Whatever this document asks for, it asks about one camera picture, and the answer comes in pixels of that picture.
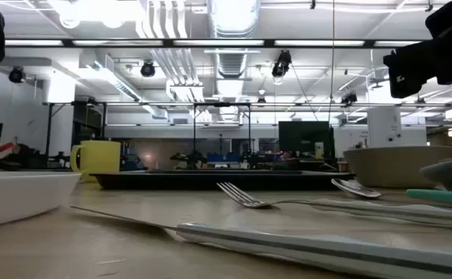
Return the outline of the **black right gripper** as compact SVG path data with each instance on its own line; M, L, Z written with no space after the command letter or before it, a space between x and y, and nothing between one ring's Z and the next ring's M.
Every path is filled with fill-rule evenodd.
M430 78L439 85L452 84L452 1L429 15L425 24L430 40L401 46L383 58L393 98L418 93Z

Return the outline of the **beige bowl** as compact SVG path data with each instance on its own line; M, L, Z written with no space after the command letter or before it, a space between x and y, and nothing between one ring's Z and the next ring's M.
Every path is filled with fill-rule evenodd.
M452 146L395 146L347 150L356 181L369 188L433 188L420 169L452 158Z

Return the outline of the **white round plate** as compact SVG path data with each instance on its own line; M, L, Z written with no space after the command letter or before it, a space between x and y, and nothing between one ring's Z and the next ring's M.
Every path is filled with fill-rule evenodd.
M73 172L0 170L0 225L65 205L80 177Z

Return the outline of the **spoon with green handle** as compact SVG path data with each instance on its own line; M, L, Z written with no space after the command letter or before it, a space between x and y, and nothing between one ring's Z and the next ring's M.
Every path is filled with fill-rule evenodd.
M345 181L339 178L333 178L331 183L340 190L359 198L379 199L384 195L376 190L366 188L356 181ZM405 195L409 198L452 205L452 191L409 189L405 191Z

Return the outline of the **knife with patterned handle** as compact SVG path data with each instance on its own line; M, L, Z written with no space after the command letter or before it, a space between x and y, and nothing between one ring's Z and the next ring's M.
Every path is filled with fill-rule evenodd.
M230 202L81 206L158 226L185 241L384 279L452 279L452 229L308 208L251 211Z

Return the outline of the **fork with patterned handle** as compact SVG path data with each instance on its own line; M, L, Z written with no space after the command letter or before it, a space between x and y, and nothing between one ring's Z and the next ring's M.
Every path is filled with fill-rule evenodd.
M246 208L268 208L278 204L310 205L318 210L345 212L354 215L369 215L436 226L452 227L452 209L431 205L379 205L368 201L334 201L329 199L261 201L237 186L222 182L217 184L231 199Z

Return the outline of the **black serving tray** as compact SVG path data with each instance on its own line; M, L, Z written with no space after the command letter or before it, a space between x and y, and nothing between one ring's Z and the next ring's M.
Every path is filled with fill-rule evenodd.
M212 191L229 182L244 191L335 191L334 178L352 180L353 174L307 170L135 170L93 174L105 190Z

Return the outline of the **black ceiling spotlight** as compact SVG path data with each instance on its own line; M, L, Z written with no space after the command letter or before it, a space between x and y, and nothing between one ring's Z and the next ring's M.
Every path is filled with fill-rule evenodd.
M345 93L341 97L341 101L340 101L340 103L345 106L350 106L355 102L357 102L357 93L355 91L349 91L349 92Z
M272 68L272 76L274 78L282 78L289 71L289 66L292 64L292 56L289 50L281 50L278 59L274 62Z
M143 66L140 68L140 73L145 78L151 78L155 75L156 70L152 60L145 60Z
M9 73L9 80L14 84L21 84L25 79L26 74L22 66L14 66Z

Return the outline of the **white box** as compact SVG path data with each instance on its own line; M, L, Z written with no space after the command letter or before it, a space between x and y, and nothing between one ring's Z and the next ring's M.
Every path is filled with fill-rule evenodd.
M370 148L401 145L402 124L398 107L383 106L368 109L367 127Z

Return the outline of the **red and white object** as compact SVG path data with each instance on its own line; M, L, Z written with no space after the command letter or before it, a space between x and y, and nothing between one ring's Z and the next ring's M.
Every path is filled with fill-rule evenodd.
M7 157L9 154L13 153L13 150L15 148L14 143L6 143L4 145L0 146L0 159L3 159Z

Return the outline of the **yellow mug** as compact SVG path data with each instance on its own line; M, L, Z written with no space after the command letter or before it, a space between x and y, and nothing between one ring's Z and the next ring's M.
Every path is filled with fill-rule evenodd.
M121 144L107 140L85 140L71 149L70 164L82 182L95 180L93 174L117 174L120 169Z

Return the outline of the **black screen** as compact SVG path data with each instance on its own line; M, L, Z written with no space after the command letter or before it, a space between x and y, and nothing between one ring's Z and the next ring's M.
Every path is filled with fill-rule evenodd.
M290 121L278 123L279 149L314 152L316 143L323 143L323 156L335 157L333 128L323 121Z

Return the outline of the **black overhead light bar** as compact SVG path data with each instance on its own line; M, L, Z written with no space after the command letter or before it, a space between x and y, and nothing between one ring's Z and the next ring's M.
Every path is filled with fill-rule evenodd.
M7 39L14 48L305 48L391 49L414 44L414 40L275 40L275 39Z

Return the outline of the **blue box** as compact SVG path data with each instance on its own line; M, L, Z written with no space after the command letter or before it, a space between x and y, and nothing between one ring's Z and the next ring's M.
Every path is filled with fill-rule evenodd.
M232 164L240 161L240 155L238 153L208 153L206 159L211 164Z

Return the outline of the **black frame stand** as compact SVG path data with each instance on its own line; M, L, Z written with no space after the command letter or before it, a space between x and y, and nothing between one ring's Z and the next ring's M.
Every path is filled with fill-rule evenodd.
M91 129L90 138L105 138L108 103L92 99L72 102L44 102L47 107L45 155L69 155L72 143L88 138L83 129Z
M226 108L226 107L246 107L247 108L247 112L248 112L248 118L250 120L251 118L251 112L252 112L252 104L249 102L193 102L192 103L193 106L193 150L191 153L191 157L193 159L193 163L195 162L195 160L197 159L196 155L197 155L197 148L196 148L196 118L197 118L197 108L198 107L204 107L205 109L207 109L209 106L213 106L215 108ZM248 147L251 148L251 123L248 123Z

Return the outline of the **silver ventilation duct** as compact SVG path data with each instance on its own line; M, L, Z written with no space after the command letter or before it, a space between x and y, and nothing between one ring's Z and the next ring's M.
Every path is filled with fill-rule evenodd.
M261 0L207 0L210 33L213 38L249 39L258 24ZM216 55L222 78L240 78L247 66L245 53Z

